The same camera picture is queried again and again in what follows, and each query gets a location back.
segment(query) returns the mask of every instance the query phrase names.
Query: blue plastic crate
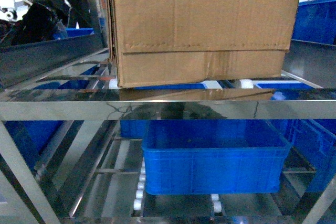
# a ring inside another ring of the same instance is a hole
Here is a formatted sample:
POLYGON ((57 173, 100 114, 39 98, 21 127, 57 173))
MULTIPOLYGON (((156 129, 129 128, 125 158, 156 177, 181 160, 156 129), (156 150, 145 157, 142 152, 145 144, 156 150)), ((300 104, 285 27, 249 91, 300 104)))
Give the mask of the blue plastic crate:
POLYGON ((313 0, 299 4, 293 39, 334 44, 336 0, 313 0))
POLYGON ((146 191, 274 193, 291 144, 264 120, 157 120, 143 139, 146 191))
POLYGON ((258 83, 256 86, 261 89, 313 89, 304 83, 258 83))
POLYGON ((147 89, 206 89, 206 86, 202 83, 188 83, 188 84, 138 87, 135 89, 146 89, 146 90, 147 89))
POLYGON ((70 38, 95 34, 95 32, 93 31, 93 28, 79 28, 79 29, 67 28, 66 30, 70 38))
POLYGON ((292 141, 317 172, 307 192, 324 191, 336 173, 336 120, 296 120, 292 141))
MULTIPOLYGON (((97 67, 92 67, 82 74, 92 74, 97 67)), ((50 82, 34 89, 84 89, 89 81, 68 81, 64 84, 50 82)), ((39 159, 39 153, 44 150, 51 137, 63 121, 7 121, 5 126, 18 146, 28 167, 33 170, 39 159)))
MULTIPOLYGON (((206 89, 202 83, 176 84, 164 86, 138 87, 136 89, 206 89)), ((126 138, 143 138, 148 120, 120 120, 121 136, 126 138)))

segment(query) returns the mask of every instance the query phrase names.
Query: brown cardboard box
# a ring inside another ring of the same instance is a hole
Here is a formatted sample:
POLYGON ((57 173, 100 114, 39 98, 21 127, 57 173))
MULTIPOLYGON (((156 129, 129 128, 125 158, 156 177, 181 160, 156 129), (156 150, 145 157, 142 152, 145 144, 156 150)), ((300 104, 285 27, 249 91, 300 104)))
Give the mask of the brown cardboard box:
POLYGON ((279 75, 298 0, 108 4, 119 86, 137 87, 279 75))

